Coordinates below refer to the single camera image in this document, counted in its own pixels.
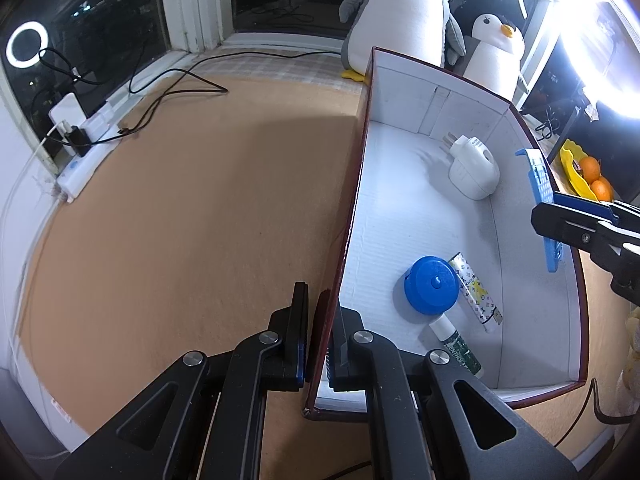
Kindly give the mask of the blue comb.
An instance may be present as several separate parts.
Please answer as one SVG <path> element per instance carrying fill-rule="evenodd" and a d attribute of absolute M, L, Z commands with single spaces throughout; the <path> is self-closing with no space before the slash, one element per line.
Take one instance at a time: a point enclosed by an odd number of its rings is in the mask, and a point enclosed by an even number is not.
<path fill-rule="evenodd" d="M 524 156 L 529 164 L 528 180 L 532 187 L 533 196 L 537 204 L 553 203 L 553 188 L 547 170 L 544 154 L 538 148 L 521 148 L 515 152 L 516 156 Z M 549 273 L 555 273 L 559 269 L 559 263 L 563 258 L 563 244 L 544 237 L 544 255 Z"/>

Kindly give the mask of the red box white interior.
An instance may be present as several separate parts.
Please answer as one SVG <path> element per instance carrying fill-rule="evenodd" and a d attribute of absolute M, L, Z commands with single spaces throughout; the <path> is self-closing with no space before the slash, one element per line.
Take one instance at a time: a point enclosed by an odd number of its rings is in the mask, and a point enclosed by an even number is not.
<path fill-rule="evenodd" d="M 477 136 L 500 169 L 494 194 L 464 196 L 449 180 L 442 138 Z M 402 279 L 421 257 L 458 252 L 503 316 L 486 333 L 470 306 L 449 318 L 484 368 L 483 382 L 514 408 L 557 398 L 587 380 L 589 327 L 578 253 L 565 249 L 549 273 L 529 164 L 516 156 L 536 142 L 514 105 L 479 84 L 394 51 L 374 49 L 360 96 L 324 297 L 314 315 L 305 414 L 354 419 L 360 392 L 337 392 L 326 354 L 338 308 L 357 311 L 368 330 L 405 351 L 424 354 L 438 341 L 408 305 Z"/>

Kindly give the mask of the orange fruit lower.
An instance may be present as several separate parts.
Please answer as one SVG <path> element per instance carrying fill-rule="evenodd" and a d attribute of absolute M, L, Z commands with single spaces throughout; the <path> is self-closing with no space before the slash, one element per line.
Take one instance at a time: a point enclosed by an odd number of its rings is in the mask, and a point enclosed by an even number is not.
<path fill-rule="evenodd" d="M 612 202 L 614 200 L 613 188 L 604 177 L 593 180 L 590 183 L 590 188 L 599 202 Z"/>

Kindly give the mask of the orange fruit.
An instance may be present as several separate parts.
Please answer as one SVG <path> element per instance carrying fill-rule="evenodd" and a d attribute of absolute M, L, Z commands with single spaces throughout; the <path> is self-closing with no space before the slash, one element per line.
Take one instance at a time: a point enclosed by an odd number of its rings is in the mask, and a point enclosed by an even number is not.
<path fill-rule="evenodd" d="M 601 177 L 600 162 L 592 156 L 585 156 L 578 162 L 580 173 L 584 180 L 591 184 Z"/>
<path fill-rule="evenodd" d="M 614 200 L 613 188 L 604 177 L 593 180 L 590 183 L 590 188 L 599 202 L 612 202 Z"/>

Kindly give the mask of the orange fruit upper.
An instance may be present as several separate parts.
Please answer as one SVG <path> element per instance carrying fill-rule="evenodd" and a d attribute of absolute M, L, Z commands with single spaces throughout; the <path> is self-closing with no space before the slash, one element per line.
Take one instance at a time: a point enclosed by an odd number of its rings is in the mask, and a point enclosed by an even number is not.
<path fill-rule="evenodd" d="M 580 173 L 584 180 L 591 184 L 601 177 L 600 162 L 592 156 L 585 156 L 578 162 Z"/>

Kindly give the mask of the green white glue stick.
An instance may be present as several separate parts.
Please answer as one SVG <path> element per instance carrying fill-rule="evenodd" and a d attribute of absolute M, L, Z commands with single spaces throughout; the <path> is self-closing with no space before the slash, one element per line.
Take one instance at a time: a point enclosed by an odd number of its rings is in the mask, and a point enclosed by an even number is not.
<path fill-rule="evenodd" d="M 480 364 L 480 361 L 446 315 L 439 315 L 434 321 L 429 322 L 428 326 L 430 326 L 436 338 L 460 365 L 465 367 L 475 377 L 483 375 L 484 368 L 482 364 Z"/>

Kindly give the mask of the yellow fruit bowl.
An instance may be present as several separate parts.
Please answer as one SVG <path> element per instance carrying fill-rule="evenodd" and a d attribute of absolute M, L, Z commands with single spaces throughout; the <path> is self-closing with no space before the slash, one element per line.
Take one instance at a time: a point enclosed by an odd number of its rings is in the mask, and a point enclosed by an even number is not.
<path fill-rule="evenodd" d="M 578 162 L 585 156 L 590 155 L 570 139 L 565 140 L 560 148 L 561 165 L 575 193 L 582 198 L 598 202 L 597 197 L 591 191 L 590 184 L 584 180 L 580 173 Z"/>

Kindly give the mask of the patterned white tube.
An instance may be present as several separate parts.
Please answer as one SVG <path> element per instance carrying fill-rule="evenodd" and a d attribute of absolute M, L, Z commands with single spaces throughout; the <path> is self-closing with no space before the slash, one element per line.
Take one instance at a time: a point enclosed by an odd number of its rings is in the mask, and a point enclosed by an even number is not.
<path fill-rule="evenodd" d="M 459 281 L 460 292 L 486 333 L 501 327 L 503 316 L 484 284 L 461 252 L 448 260 Z"/>

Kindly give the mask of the blue round tape measure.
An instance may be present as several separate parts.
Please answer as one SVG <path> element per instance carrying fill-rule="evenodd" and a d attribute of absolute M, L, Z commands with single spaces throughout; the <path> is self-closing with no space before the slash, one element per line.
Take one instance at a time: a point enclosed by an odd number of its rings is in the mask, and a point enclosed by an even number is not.
<path fill-rule="evenodd" d="M 424 315 L 440 315 L 458 300 L 459 280 L 450 264 L 435 256 L 416 260 L 404 278 L 408 303 Z"/>

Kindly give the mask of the white plug adapter in box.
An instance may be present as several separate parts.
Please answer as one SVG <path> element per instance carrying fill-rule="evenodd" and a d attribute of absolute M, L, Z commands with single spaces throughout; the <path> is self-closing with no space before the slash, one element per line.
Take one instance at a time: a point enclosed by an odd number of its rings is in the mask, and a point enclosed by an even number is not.
<path fill-rule="evenodd" d="M 442 138 L 452 163 L 448 171 L 450 182 L 467 198 L 484 200 L 495 193 L 500 169 L 487 146 L 477 136 L 447 133 Z"/>

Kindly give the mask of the small white penguin plush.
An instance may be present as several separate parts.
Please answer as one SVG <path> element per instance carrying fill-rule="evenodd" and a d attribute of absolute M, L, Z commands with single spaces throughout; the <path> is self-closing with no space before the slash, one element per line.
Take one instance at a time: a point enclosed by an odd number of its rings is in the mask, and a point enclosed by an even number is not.
<path fill-rule="evenodd" d="M 511 101 L 525 51 L 521 31 L 494 14 L 482 14 L 474 21 L 469 40 L 462 75 Z"/>

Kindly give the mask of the large grey penguin plush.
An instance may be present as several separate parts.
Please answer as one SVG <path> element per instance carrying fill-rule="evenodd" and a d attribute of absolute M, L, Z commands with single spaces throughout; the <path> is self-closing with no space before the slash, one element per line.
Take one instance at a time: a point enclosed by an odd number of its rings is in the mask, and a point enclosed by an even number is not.
<path fill-rule="evenodd" d="M 375 47 L 440 67 L 456 64 L 466 47 L 449 1 L 343 0 L 338 19 L 350 29 L 341 50 L 341 76 L 363 81 Z"/>

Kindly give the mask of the black plug adapter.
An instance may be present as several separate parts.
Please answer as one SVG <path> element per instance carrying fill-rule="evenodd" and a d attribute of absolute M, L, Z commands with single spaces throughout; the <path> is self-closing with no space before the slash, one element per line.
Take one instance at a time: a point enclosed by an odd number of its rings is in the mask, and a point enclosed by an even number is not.
<path fill-rule="evenodd" d="M 64 133 L 64 138 L 79 157 L 84 157 L 92 148 L 92 141 L 83 128 L 71 126 Z"/>

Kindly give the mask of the white power strip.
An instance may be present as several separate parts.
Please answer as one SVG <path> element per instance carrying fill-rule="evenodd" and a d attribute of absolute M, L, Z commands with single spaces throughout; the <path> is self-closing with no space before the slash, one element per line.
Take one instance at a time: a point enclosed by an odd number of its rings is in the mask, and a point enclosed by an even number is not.
<path fill-rule="evenodd" d="M 92 148 L 84 157 L 77 156 L 70 144 L 66 142 L 64 133 L 58 132 L 62 139 L 63 148 L 72 155 L 72 159 L 56 179 L 58 187 L 66 195 L 66 200 L 69 203 L 79 196 L 100 163 L 124 138 L 120 133 L 117 121 L 124 116 L 125 105 L 128 101 L 129 99 L 125 98 L 116 106 L 106 101 L 91 116 L 85 113 L 87 120 L 79 128 L 83 128 L 88 134 L 92 141 Z"/>

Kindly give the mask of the white charger adapter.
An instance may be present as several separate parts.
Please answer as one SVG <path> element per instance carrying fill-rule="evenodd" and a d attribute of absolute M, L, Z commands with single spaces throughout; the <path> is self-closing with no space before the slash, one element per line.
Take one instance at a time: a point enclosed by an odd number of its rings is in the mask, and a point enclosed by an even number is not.
<path fill-rule="evenodd" d="M 61 134 L 70 131 L 73 127 L 80 127 L 87 120 L 87 116 L 73 92 L 67 93 L 53 105 L 48 111 L 48 115 L 56 130 Z"/>

